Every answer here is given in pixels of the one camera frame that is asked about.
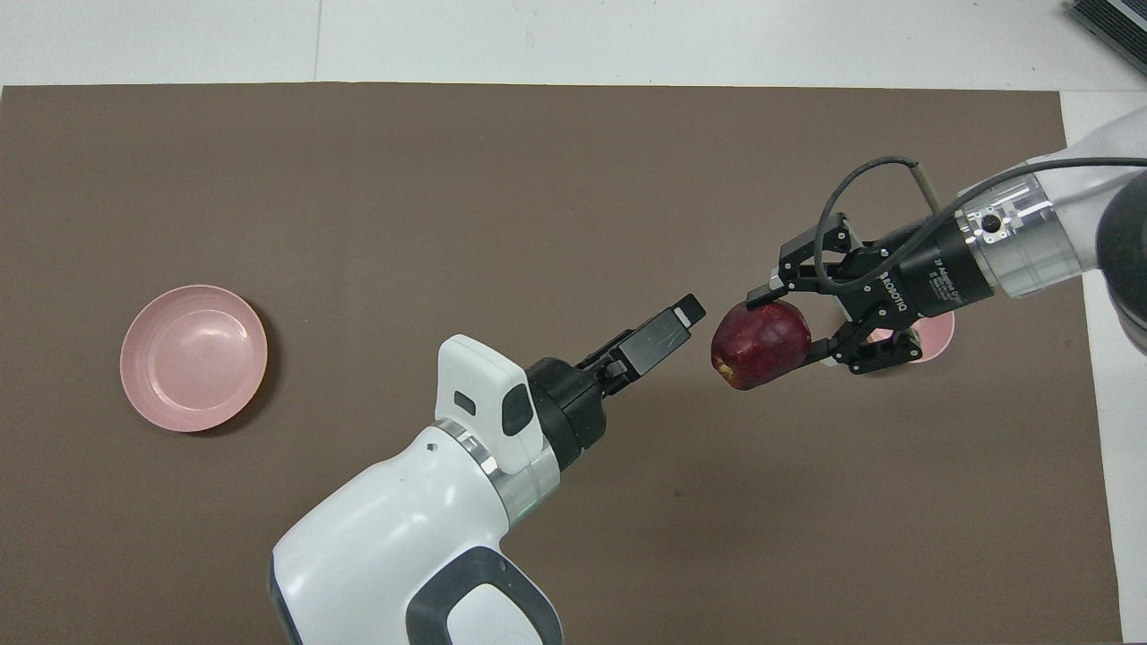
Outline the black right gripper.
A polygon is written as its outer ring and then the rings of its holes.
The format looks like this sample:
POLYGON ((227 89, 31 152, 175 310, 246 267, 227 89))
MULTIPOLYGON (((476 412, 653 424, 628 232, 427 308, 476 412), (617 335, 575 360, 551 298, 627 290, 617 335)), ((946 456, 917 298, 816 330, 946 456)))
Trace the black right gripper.
MULTIPOLYGON (((921 225, 863 242, 853 236, 844 213, 832 213, 822 236, 816 235, 813 225, 780 246, 768 281, 746 294, 746 309, 770 305, 794 292, 827 295, 816 277, 816 241, 821 241, 824 252, 843 254, 832 277, 855 280, 889 261, 921 225)), ((962 230, 949 219, 890 269, 837 297, 845 322, 828 339, 812 342, 802 365, 841 365, 861 375, 915 362, 923 357, 918 332, 912 331, 918 319, 946 314, 991 295, 962 230)))

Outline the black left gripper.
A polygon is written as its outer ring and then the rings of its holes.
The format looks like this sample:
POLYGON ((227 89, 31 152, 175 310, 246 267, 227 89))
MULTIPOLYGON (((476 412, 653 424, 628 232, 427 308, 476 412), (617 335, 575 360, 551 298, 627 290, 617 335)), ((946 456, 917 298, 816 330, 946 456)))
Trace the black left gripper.
POLYGON ((543 435, 556 456, 557 469, 569 469, 604 436, 604 399, 645 376, 692 339, 707 311, 693 293, 635 328, 617 334, 577 365, 545 357, 526 370, 530 396, 543 435))

